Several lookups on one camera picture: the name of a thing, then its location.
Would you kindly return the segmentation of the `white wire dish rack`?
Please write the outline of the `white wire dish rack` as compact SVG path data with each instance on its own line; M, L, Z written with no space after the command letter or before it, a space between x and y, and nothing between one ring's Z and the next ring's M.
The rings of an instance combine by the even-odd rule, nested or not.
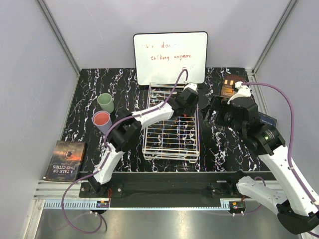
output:
M145 160L182 160L195 163L200 156L198 105L195 112L162 120L144 129Z

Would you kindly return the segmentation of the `green plastic cup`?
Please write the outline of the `green plastic cup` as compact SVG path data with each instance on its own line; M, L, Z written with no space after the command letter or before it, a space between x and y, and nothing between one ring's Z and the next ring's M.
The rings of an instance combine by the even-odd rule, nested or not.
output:
M102 93L97 98L98 104L102 108L102 110L107 111L108 113L112 113L114 111L114 102L113 98L108 93Z

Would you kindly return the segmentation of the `pink plastic cup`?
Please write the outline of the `pink plastic cup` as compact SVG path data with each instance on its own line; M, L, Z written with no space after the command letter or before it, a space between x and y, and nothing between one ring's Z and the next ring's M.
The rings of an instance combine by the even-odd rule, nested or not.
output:
M106 112L97 112L93 117L93 122L95 125L101 126L109 122L110 116Z

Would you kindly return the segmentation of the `purple plastic cup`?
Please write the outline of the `purple plastic cup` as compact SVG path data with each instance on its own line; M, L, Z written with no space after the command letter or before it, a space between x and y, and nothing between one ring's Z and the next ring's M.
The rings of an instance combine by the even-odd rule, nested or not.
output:
M111 121L111 116L110 116L110 120L107 124L105 125L101 125L101 126L98 126L98 125L95 125L103 134L106 134L108 132L108 130L110 129L110 127L112 126L112 121Z

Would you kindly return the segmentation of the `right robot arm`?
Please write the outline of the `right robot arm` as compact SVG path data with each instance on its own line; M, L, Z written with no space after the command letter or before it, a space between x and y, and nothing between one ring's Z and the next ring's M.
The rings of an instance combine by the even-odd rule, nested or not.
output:
M231 197L250 197L271 210L290 233L309 233L319 225L319 210L314 200L302 188L294 175L297 166L288 160L288 147L279 131L260 120L258 106L250 97L232 100L213 96L202 109L205 120L216 111L215 123L230 127L246 147L270 169L283 189L282 193L256 182L243 172L237 172L227 181L226 191Z

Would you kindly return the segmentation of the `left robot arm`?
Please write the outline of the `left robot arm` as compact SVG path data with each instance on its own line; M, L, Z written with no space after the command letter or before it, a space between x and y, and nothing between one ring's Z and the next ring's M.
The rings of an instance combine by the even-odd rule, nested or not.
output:
M148 109L119 113L115 123L105 135L105 153L88 179L90 191L103 197L108 190L112 173L122 156L136 147L141 131L157 122L182 115L192 115L198 103L197 84L189 83L177 94L169 94L165 101Z

